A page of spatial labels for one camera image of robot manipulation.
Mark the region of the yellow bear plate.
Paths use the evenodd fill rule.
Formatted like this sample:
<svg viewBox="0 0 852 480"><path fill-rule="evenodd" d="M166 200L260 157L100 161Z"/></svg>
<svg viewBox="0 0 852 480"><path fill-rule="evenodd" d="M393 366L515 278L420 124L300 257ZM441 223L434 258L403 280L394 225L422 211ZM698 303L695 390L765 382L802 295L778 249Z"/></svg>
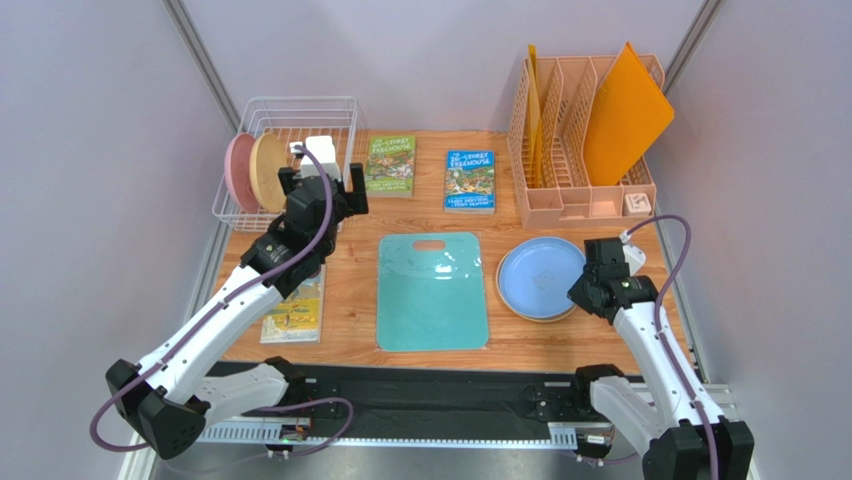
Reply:
<svg viewBox="0 0 852 480"><path fill-rule="evenodd" d="M522 319L527 320L527 321L530 321L530 322L536 322L536 323L542 323L542 324L544 324L544 323L554 323L554 322L557 322L557 321L561 321L561 320L563 320L563 319L566 319L567 317L569 317L569 316L570 316L570 315L571 315L571 314L572 314L572 313L576 310L576 308L577 308L577 307L576 307L576 305L574 305L574 306L572 306L572 307L568 308L566 311L564 311L564 312L562 312L562 313L560 313L560 314L558 314L558 315L553 315L553 316L549 316L549 317L545 317L545 318L534 318L534 317L531 317L531 316L528 316L528 315L522 314L521 312L519 312L518 310L516 310L514 307L512 307L512 306L509 304L509 302L507 301L506 296L502 293L501 286L500 286L500 274L501 274L501 272L502 272L503 264L504 264L505 260L508 258L508 256L509 256L509 253L506 253L506 254L505 254L505 255L504 255L504 256L503 256L503 257L499 260L499 262L498 262L498 264L497 264L497 267L496 267L496 270L495 270L495 274L494 274L494 284L495 284L495 290L496 290L496 293L497 293L498 297L500 298L500 301L501 301L501 302L502 302L502 304L504 304L504 305L506 306L506 308L508 308L508 309L509 309L509 310L510 310L513 314L515 314L515 315L516 315L517 317L519 317L519 318L522 318Z"/></svg>

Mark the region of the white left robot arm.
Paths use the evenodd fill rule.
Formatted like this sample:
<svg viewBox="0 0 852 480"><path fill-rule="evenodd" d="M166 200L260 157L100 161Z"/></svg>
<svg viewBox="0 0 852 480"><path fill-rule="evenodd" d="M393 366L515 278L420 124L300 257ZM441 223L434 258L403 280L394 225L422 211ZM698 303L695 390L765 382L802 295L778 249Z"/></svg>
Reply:
<svg viewBox="0 0 852 480"><path fill-rule="evenodd" d="M157 349L137 362L119 359L105 380L111 398L97 411L90 436L101 448L129 453L98 433L110 407L162 460L183 454L206 428L251 411L296 409L303 375L281 357L236 374L215 377L211 368L262 315L321 272L336 247L337 226L368 213L364 168L349 167L353 188L319 172L278 173L286 206L241 257L208 303Z"/></svg>

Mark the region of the blue plate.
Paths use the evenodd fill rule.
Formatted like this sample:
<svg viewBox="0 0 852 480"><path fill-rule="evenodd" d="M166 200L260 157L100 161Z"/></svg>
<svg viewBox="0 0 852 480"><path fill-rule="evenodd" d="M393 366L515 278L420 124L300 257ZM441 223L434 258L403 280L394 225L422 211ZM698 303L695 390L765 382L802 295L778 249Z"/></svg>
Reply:
<svg viewBox="0 0 852 480"><path fill-rule="evenodd" d="M512 307L522 314L545 318L575 305L566 294L580 277L586 258L574 243L558 237L537 237L508 253L500 286Z"/></svg>

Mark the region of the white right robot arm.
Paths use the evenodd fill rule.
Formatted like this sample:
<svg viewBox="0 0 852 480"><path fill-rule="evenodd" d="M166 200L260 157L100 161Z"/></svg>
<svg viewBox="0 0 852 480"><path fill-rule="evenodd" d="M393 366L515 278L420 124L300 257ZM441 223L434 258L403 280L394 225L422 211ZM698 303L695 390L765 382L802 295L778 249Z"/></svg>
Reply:
<svg viewBox="0 0 852 480"><path fill-rule="evenodd" d="M628 346L651 399L645 401L612 364L581 367L582 406L609 420L642 460L646 479L745 479L755 440L731 421L678 348L663 299L638 273L644 254L622 238L587 240L586 263L569 299L604 318Z"/></svg>

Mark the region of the tan plate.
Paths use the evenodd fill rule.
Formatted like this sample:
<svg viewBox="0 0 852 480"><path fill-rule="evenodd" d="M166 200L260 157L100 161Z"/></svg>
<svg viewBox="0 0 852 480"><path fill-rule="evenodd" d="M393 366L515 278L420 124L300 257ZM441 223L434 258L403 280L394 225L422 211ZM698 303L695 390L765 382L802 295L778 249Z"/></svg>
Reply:
<svg viewBox="0 0 852 480"><path fill-rule="evenodd" d="M280 213L285 206L278 172L287 166L287 152L274 133L264 133L256 139L250 153L249 178L257 202L271 214Z"/></svg>

